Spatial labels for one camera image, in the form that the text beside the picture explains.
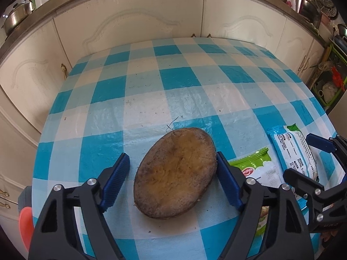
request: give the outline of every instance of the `checkered tablecloth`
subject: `checkered tablecloth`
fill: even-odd
[[[84,57],[64,82],[44,126],[33,174],[34,222],[55,184],[81,185],[125,152],[131,170],[104,216],[126,259],[216,260],[238,216],[218,179],[188,213],[153,220],[134,206],[133,180],[142,158],[170,131],[168,126],[199,127],[228,160],[267,146],[280,168],[265,130],[294,123],[305,136],[336,135],[304,83],[269,51],[251,43],[166,39]],[[337,161],[312,151],[320,182],[327,188],[338,184],[343,170]],[[93,255],[78,210],[76,216],[83,247]],[[316,251],[319,236],[311,237]],[[260,243],[256,237],[250,255]]]

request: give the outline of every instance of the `coconut shell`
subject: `coconut shell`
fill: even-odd
[[[150,218],[179,216],[197,203],[216,168],[209,134],[199,128],[173,130],[143,158],[135,175],[135,205]]]

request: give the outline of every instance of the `plastic bag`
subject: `plastic bag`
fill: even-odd
[[[283,171],[292,168],[318,181],[316,162],[304,135],[295,124],[291,126],[275,126],[269,129],[267,133],[275,145]],[[299,195],[295,196],[300,209],[304,209],[306,200]]]
[[[278,168],[268,155],[268,148],[263,148],[242,159],[229,161],[229,164],[240,168],[245,177],[254,178],[261,185],[278,188],[282,183]],[[262,235],[265,232],[267,220],[268,206],[263,206],[255,233],[256,235]]]
[[[335,96],[338,90],[339,89],[332,82],[328,82],[324,84],[322,87],[324,101],[326,103],[329,103],[333,99],[333,97]]]

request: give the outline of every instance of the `kitchen cabinet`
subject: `kitchen cabinet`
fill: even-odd
[[[199,37],[202,8],[203,0],[89,0],[54,21],[74,66],[83,56],[115,46]]]
[[[306,30],[287,19],[275,56],[298,74],[306,63],[312,41]]]
[[[10,202],[18,203],[18,197],[23,189],[24,186],[21,184],[8,177],[0,176],[0,199],[3,198]]]
[[[28,251],[26,250],[20,237],[18,226],[18,206],[11,203],[8,204],[10,205],[10,208],[0,206],[0,225],[15,248],[20,252],[20,254],[23,255],[25,259],[28,259]]]
[[[0,67],[0,85],[22,115],[41,132],[70,67],[54,24],[41,26]]]
[[[255,0],[205,0],[201,36],[254,43],[275,53],[286,17]]]
[[[317,40],[313,40],[311,47],[308,50],[305,64],[300,69],[298,74],[299,78],[305,84],[310,80],[314,70],[316,69],[316,67],[312,66],[319,64],[323,53],[324,47]]]

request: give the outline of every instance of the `orange object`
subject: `orange object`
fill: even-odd
[[[29,251],[31,238],[34,233],[33,211],[31,207],[24,207],[19,218],[20,237],[25,248]]]
[[[334,82],[337,88],[341,88],[342,91],[344,92],[345,85],[341,78],[341,74],[337,71],[336,67],[333,67],[331,70],[332,70],[332,81]]]

